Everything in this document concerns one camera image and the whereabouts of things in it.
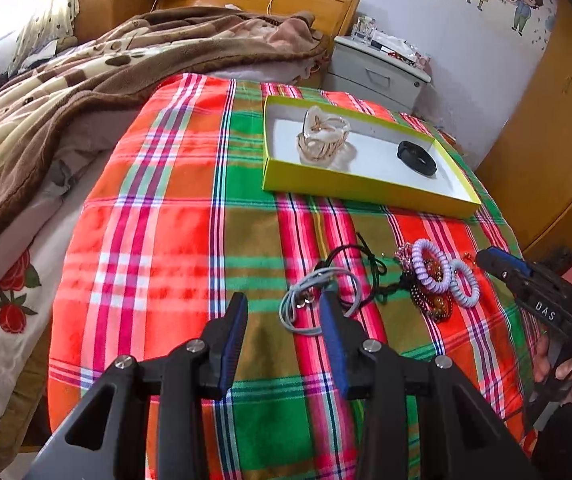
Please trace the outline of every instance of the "bracelet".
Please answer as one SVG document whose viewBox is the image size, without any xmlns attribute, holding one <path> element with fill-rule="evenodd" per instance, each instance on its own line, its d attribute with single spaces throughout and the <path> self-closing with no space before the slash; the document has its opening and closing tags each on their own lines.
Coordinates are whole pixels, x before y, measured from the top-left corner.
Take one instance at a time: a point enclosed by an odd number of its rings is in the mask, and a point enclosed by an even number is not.
<svg viewBox="0 0 572 480">
<path fill-rule="evenodd" d="M 479 283 L 473 275 L 473 271 L 461 260 L 451 260 L 450 267 L 452 268 L 452 278 L 450 280 L 450 291 L 452 293 L 455 301 L 460 304 L 463 308 L 473 308 L 479 303 Z M 457 282 L 457 272 L 459 271 L 462 276 L 461 278 L 468 282 L 472 290 L 472 294 L 467 296 L 463 290 L 461 290 L 460 284 Z"/>
<path fill-rule="evenodd" d="M 399 143 L 397 157 L 411 170 L 424 176 L 432 176 L 437 172 L 434 158 L 421 146 L 409 140 Z"/>
<path fill-rule="evenodd" d="M 452 297 L 450 294 L 431 296 L 429 298 L 421 291 L 419 286 L 412 285 L 410 297 L 419 311 L 435 323 L 441 323 L 450 319 L 452 314 Z"/>
<path fill-rule="evenodd" d="M 423 251 L 426 250 L 431 253 L 442 268 L 443 279 L 440 282 L 435 281 L 433 277 L 428 274 L 426 265 L 423 262 Z M 426 238 L 420 238 L 413 244 L 412 252 L 413 269 L 419 282 L 432 294 L 444 294 L 452 279 L 452 270 L 448 263 L 448 258 L 442 250 L 440 250 L 434 243 Z"/>
<path fill-rule="evenodd" d="M 325 162 L 335 156 L 351 131 L 343 117 L 325 114 L 318 106 L 306 112 L 301 133 L 297 135 L 297 149 L 310 162 Z"/>
</svg>

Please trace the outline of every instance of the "white wall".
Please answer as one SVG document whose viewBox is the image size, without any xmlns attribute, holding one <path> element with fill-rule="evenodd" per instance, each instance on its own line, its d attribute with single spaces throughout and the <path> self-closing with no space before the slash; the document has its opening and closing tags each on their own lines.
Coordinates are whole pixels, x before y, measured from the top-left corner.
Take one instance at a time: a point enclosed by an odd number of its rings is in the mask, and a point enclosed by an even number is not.
<svg viewBox="0 0 572 480">
<path fill-rule="evenodd" d="M 542 55 L 537 44 L 511 30 L 514 6 L 490 0 L 361 0 L 359 12 L 377 28 L 404 38 L 432 56 L 433 85 L 419 97 L 417 112 L 453 133 L 476 167 L 519 102 Z M 533 10 L 554 14 L 555 6 Z"/>
</svg>

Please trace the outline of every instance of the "red rose print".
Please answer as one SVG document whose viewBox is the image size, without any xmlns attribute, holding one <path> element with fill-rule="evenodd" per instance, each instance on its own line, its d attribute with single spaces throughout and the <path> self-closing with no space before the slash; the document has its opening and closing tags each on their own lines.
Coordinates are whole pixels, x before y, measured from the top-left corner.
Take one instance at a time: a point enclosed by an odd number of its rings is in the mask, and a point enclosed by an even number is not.
<svg viewBox="0 0 572 480">
<path fill-rule="evenodd" d="M 1 290 L 21 290 L 25 284 L 24 275 L 30 264 L 30 254 L 26 249 L 0 281 Z"/>
<path fill-rule="evenodd" d="M 9 334 L 20 334 L 26 328 L 26 315 L 20 306 L 9 303 L 0 309 L 0 327 Z"/>
<path fill-rule="evenodd" d="M 0 290 L 0 327 L 9 334 L 21 334 L 26 329 L 26 316 L 37 314 L 31 308 L 24 305 L 27 294 L 15 297 L 10 291 L 10 296 Z"/>
</svg>

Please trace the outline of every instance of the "nightstand drawer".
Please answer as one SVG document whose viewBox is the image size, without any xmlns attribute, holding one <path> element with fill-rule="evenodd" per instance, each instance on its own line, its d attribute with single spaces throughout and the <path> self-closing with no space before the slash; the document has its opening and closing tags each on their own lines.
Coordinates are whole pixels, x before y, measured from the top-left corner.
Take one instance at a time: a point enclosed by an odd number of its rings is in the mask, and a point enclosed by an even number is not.
<svg viewBox="0 0 572 480">
<path fill-rule="evenodd" d="M 328 72 L 412 109 L 424 81 L 374 56 L 335 43 Z"/>
<path fill-rule="evenodd" d="M 370 88 L 359 85 L 343 77 L 336 76 L 334 74 L 327 74 L 323 80 L 323 89 L 329 92 L 348 92 L 357 99 L 363 99 L 364 101 L 371 101 L 378 105 L 382 105 L 387 110 L 391 112 L 405 112 L 407 114 L 411 113 L 411 109 L 389 99 L 379 92 L 375 92 Z"/>
</svg>

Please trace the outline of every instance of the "purple spiral hair tie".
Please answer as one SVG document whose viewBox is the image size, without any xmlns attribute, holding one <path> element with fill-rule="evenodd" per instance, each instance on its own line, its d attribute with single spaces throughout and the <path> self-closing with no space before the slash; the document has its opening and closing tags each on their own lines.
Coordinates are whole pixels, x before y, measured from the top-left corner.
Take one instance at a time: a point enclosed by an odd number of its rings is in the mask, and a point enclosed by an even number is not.
<svg viewBox="0 0 572 480">
<path fill-rule="evenodd" d="M 423 264 L 424 251 L 431 253 L 440 263 L 440 266 L 442 267 L 442 280 L 440 282 L 436 282 L 428 275 L 426 266 Z M 444 254 L 444 252 L 430 240 L 420 238 L 413 244 L 411 257 L 417 279 L 423 286 L 425 286 L 426 290 L 433 294 L 445 294 L 450 288 L 450 281 L 452 280 L 452 270 L 450 269 L 450 264 L 448 263 L 446 254 Z"/>
</svg>

